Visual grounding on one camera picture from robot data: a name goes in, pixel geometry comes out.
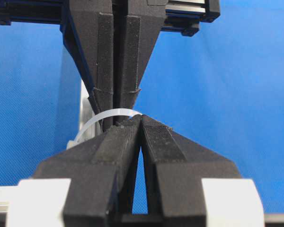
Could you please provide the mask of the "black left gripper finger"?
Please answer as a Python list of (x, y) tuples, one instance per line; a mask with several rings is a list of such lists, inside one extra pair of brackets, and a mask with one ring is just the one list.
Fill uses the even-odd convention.
[(141, 137), (148, 212), (165, 227), (204, 227), (201, 179), (241, 178), (236, 165), (146, 115)]

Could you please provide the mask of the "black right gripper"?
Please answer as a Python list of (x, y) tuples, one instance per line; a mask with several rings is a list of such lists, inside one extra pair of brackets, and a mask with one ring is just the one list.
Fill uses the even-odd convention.
[[(0, 25), (62, 24), (64, 0), (0, 0)], [(218, 0), (127, 0), (121, 20), (119, 107), (133, 108), (139, 84), (161, 31), (192, 37), (199, 23), (220, 16)]]

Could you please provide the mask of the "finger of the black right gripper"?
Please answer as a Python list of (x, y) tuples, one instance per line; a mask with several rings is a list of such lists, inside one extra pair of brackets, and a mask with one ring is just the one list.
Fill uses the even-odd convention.
[(95, 114), (113, 107), (114, 16), (110, 0), (66, 0), (63, 43), (71, 54)]

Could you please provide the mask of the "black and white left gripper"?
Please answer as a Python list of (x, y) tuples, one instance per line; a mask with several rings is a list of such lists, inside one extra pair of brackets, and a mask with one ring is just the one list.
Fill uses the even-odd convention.
[[(140, 122), (141, 116), (136, 115), (52, 156), (42, 161), (33, 175), (35, 179), (56, 179), (26, 179), (17, 186), (0, 186), (5, 225), (107, 227), (116, 212), (130, 213)], [(206, 226), (265, 225), (262, 202), (252, 180), (203, 178), (202, 192)]]

